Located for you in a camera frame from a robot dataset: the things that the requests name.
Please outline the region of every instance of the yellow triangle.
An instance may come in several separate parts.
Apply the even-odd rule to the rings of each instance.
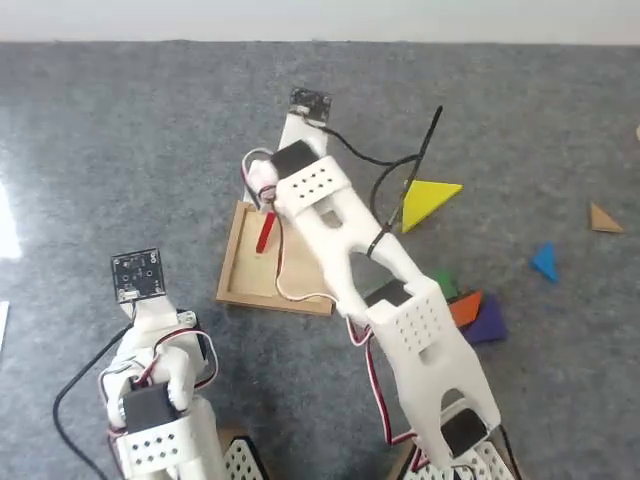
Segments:
[[[411,230],[460,190],[462,185],[452,183],[411,182],[402,207],[402,233]]]
[[[613,218],[593,202],[591,202],[591,230],[609,233],[624,231]]]

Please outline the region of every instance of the red stick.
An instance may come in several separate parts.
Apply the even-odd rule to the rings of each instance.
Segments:
[[[263,253],[264,249],[267,247],[267,240],[269,240],[269,234],[271,233],[271,229],[273,228],[273,223],[275,221],[275,212],[267,213],[267,216],[264,219],[264,224],[262,225],[260,237],[258,237],[258,243],[256,244],[256,253]]]

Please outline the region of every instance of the green tangram piece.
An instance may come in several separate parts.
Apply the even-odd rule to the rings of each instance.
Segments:
[[[457,297],[460,294],[455,282],[453,281],[453,277],[448,271],[442,269],[434,270],[429,276],[438,282],[442,289],[442,293],[444,294],[444,298],[447,300]]]

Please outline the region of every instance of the wooden tray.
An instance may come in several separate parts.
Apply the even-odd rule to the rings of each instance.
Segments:
[[[264,253],[256,253],[256,243],[265,215],[253,205],[238,202],[229,233],[216,300],[223,303],[285,312],[331,315],[333,302],[316,297],[292,302],[278,295],[275,287],[280,232],[274,226]],[[284,226],[285,257],[280,284],[290,295],[327,293],[322,272],[298,232]]]

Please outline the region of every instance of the carpet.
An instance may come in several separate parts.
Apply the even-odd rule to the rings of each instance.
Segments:
[[[0,45],[0,182],[22,251],[0,259],[11,301],[0,478],[91,478],[54,431],[51,404],[125,324],[110,255],[147,247],[162,252],[170,298],[218,348],[222,372],[205,395],[220,425],[246,427],[276,478],[384,478],[397,451],[344,322],[212,301],[238,162],[275,148],[295,85],[330,92],[330,125],[384,159],[414,152],[444,106],[419,178],[464,190],[402,244],[425,272],[449,269],[463,290],[500,301],[509,338],[478,352],[528,475],[635,478],[639,49],[180,41]],[[335,142],[330,152],[366,198],[379,170]],[[403,175],[381,190],[381,210]],[[591,232],[590,201],[625,233]],[[556,285],[529,267],[546,242]],[[374,270],[354,263],[364,287]],[[374,354],[400,432],[392,374]],[[97,368],[62,420],[116,478]]]

